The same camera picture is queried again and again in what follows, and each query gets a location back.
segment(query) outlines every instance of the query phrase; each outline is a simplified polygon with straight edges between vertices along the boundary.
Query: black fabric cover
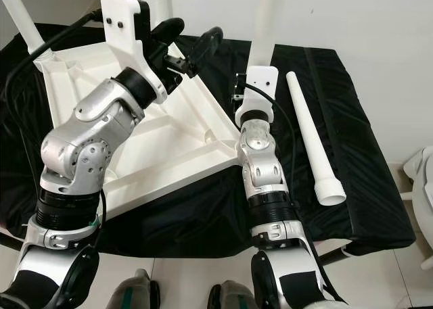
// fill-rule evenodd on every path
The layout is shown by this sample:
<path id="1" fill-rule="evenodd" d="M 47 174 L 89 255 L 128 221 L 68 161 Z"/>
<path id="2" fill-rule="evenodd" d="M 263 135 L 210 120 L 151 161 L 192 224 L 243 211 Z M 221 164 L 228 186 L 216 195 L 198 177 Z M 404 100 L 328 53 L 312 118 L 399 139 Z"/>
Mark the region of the black fabric cover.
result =
<path id="1" fill-rule="evenodd" d="M 39 27 L 43 37 L 51 36 L 59 28 Z M 58 49 L 103 39 L 102 29 L 84 28 Z M 187 52 L 195 39 L 181 37 L 177 44 Z M 200 72 L 202 80 L 232 120 L 234 114 L 230 99 L 234 74 L 245 72 L 249 50 L 249 42 L 224 40 L 211 65 Z M 20 37 L 1 52 L 2 89 L 5 74 L 25 53 Z M 415 237 L 407 213 L 350 76 L 337 53 L 329 49 L 277 45 L 271 63 L 279 69 L 276 100 L 292 119 L 296 130 L 293 188 L 296 203 L 313 239 L 352 239 L 372 251 L 410 245 Z M 285 79 L 290 70 L 295 71 L 300 81 L 326 153 L 336 176 L 344 185 L 347 200 L 338 206 L 323 207 L 316 200 L 313 174 Z M 34 81 L 30 80 L 26 87 L 29 98 L 42 95 L 44 91 L 43 86 L 32 86 Z M 13 234 L 23 236 L 20 225 L 32 214 L 35 188 L 19 133 L 8 122 L 3 101 L 1 107 L 0 222 L 6 224 Z M 49 126 L 41 127 L 35 119 L 49 118 L 46 107 L 45 99 L 43 113 L 36 108 L 27 116 L 33 121 L 31 125 L 39 127 L 42 137 Z M 278 112 L 275 113 L 272 131 L 288 176 L 291 138 Z M 13 165 L 6 162 L 8 166 L 5 166 L 3 159 L 13 159 Z M 113 254 L 196 258 L 236 254 L 251 244 L 248 205 L 240 168 L 228 168 L 113 218 L 107 221 L 104 230 L 103 251 Z"/>

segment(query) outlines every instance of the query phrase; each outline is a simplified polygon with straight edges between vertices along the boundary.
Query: white tile floor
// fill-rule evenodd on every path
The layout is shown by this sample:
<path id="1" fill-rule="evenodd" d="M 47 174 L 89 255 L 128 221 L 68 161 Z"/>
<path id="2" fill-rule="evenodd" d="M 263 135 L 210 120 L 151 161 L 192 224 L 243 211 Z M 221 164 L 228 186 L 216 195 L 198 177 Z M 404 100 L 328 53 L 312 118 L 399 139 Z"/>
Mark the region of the white tile floor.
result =
<path id="1" fill-rule="evenodd" d="M 317 246 L 319 253 L 346 241 L 330 240 Z M 205 308 L 210 288 L 233 279 L 252 289 L 250 259 L 254 249 L 221 259 L 127 258 L 101 254 L 90 296 L 82 309 L 105 308 L 116 286 L 145 268 L 161 288 L 162 309 Z M 353 306 L 408 308 L 433 306 L 433 270 L 422 271 L 421 261 L 432 253 L 420 233 L 405 249 L 388 250 L 330 264 L 325 267 L 339 294 Z M 0 246 L 0 289 L 12 278 L 18 252 Z"/>

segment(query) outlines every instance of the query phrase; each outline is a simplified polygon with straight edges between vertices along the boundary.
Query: black cable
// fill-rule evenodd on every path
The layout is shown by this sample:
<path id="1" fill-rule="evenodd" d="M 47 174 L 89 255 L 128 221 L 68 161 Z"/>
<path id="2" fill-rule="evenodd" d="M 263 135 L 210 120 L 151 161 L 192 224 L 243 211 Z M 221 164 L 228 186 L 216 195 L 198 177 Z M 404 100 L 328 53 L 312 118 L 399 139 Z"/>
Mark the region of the black cable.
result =
<path id="1" fill-rule="evenodd" d="M 275 108 L 277 108 L 279 110 L 279 112 L 283 115 L 283 117 L 285 118 L 288 126 L 289 126 L 289 130 L 290 130 L 290 136 L 292 138 L 292 164 L 290 166 L 290 188 L 289 188 L 289 193 L 290 193 L 290 198 L 292 199 L 292 202 L 295 202 L 295 194 L 294 194 L 294 185 L 293 185 L 293 180 L 294 180 L 294 169 L 295 169 L 295 160 L 296 160 L 296 138 L 295 138 L 295 132 L 292 126 L 292 122 L 290 121 L 288 115 L 286 114 L 286 112 L 284 111 L 284 109 L 277 103 L 277 101 L 275 101 L 274 99 L 272 99 L 271 97 L 269 97 L 264 91 L 260 90 L 259 88 L 252 86 L 250 84 L 243 84 L 246 88 L 251 89 L 252 91 L 255 91 L 256 93 L 258 93 L 260 96 L 264 97 L 267 101 L 269 101 Z M 305 237 L 306 240 L 309 243 L 309 246 L 311 248 L 311 251 L 313 253 L 314 259 L 317 263 L 317 266 L 319 267 L 319 271 L 320 274 L 323 278 L 323 281 L 326 284 L 326 288 L 324 287 L 324 289 L 331 294 L 335 300 L 340 301 L 340 302 L 345 302 L 337 293 L 337 291 L 334 289 L 334 286 L 331 284 L 331 281 L 329 280 L 328 275 L 325 272 L 325 269 L 323 268 L 323 265 L 320 261 L 319 255 L 317 254 L 316 248 L 314 246 L 313 243 L 313 239 L 310 236 L 310 233 L 308 231 L 308 229 L 306 228 L 305 225 L 305 221 L 302 218 L 302 216 L 300 215 L 299 211 L 296 211 L 299 221 L 301 222 L 302 226 L 304 227 L 304 233 L 305 233 Z"/>
<path id="2" fill-rule="evenodd" d="M 24 125 L 23 121 L 21 121 L 19 112 L 17 111 L 16 105 L 12 102 L 11 93 L 13 91 L 14 82 L 17 79 L 17 76 L 21 71 L 25 70 L 26 67 L 32 65 L 32 62 L 35 61 L 42 53 L 51 48 L 56 43 L 59 43 L 63 39 L 65 39 L 70 33 L 74 32 L 77 28 L 84 26 L 87 22 L 94 20 L 96 22 L 102 21 L 102 10 L 97 9 L 84 15 L 82 18 L 77 20 L 75 23 L 65 28 L 63 31 L 58 33 L 57 35 L 51 37 L 47 42 L 42 44 L 36 50 L 34 50 L 28 57 L 24 58 L 7 76 L 6 85 L 5 85 L 5 102 L 9 113 L 14 120 L 14 122 L 18 125 L 18 128 L 22 131 L 22 134 L 30 140 L 33 145 L 36 145 L 39 148 L 39 142 L 33 136 L 31 131 Z"/>
<path id="3" fill-rule="evenodd" d="M 264 91 L 247 83 L 245 84 L 245 87 L 251 89 L 252 91 L 255 91 L 260 96 L 264 97 L 275 108 L 277 108 L 281 113 L 281 115 L 283 115 L 283 117 L 286 119 L 287 124 L 289 125 L 290 136 L 292 138 L 292 163 L 290 166 L 289 193 L 290 193 L 290 197 L 292 198 L 292 201 L 294 201 L 295 198 L 294 198 L 293 180 L 294 180 L 295 161 L 296 161 L 296 139 L 295 139 L 295 130 L 293 129 L 292 122 L 290 121 L 288 115 L 284 112 L 283 108 L 273 98 L 269 97 Z"/>
<path id="4" fill-rule="evenodd" d="M 33 185 L 35 186 L 35 193 L 36 193 L 36 195 L 39 195 L 39 182 L 37 181 L 37 174 L 35 173 L 36 165 L 33 161 L 33 157 L 31 157 L 30 153 L 28 152 L 26 141 L 24 140 L 24 137 L 22 136 L 21 130 L 20 130 L 20 136 L 21 136 L 22 144 L 24 146 L 24 151 L 26 152 L 28 164 L 30 165 L 30 171 L 32 172 Z"/>
<path id="5" fill-rule="evenodd" d="M 106 200 L 106 194 L 104 193 L 104 190 L 101 189 L 101 200 L 102 200 L 102 221 L 101 221 L 101 227 L 104 226 L 107 220 L 107 200 Z"/>

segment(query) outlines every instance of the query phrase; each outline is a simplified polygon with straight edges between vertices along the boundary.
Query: white pvc pipe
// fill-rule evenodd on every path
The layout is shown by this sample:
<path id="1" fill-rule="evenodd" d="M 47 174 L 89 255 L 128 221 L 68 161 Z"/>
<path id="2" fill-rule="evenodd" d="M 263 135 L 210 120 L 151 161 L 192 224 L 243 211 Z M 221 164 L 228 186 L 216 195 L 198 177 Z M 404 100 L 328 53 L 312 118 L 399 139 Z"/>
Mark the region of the white pvc pipe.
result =
<path id="1" fill-rule="evenodd" d="M 309 107 L 294 72 L 286 74 L 290 95 L 298 118 L 300 132 L 304 140 L 311 170 L 313 171 L 317 200 L 322 206 L 334 206 L 344 202 L 346 194 L 341 182 L 335 177 L 326 156 L 316 126 L 311 118 Z"/>
<path id="2" fill-rule="evenodd" d="M 3 0 L 3 3 L 20 31 L 22 38 L 26 41 L 28 52 L 32 53 L 35 49 L 40 47 L 44 41 L 30 18 L 30 15 L 28 15 L 27 9 L 21 0 Z M 51 50 L 46 51 L 38 60 L 51 57 L 51 54 Z"/>
<path id="3" fill-rule="evenodd" d="M 248 66 L 269 66 L 284 0 L 260 0 Z"/>

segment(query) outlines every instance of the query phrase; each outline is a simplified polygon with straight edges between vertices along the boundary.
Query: white triangular tray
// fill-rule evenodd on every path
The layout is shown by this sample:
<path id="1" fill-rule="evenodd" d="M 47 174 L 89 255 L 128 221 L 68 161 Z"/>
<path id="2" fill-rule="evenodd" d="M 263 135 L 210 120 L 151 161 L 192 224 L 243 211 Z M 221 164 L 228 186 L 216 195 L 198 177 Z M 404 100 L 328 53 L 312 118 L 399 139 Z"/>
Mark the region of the white triangular tray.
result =
<path id="1" fill-rule="evenodd" d="M 183 57 L 174 44 L 169 53 Z M 40 65 L 55 127 L 103 79 L 121 71 L 105 43 L 56 51 L 54 61 Z M 202 80 L 183 76 L 162 105 L 145 110 L 145 119 L 114 153 L 104 183 L 107 218 L 238 164 L 238 138 Z"/>

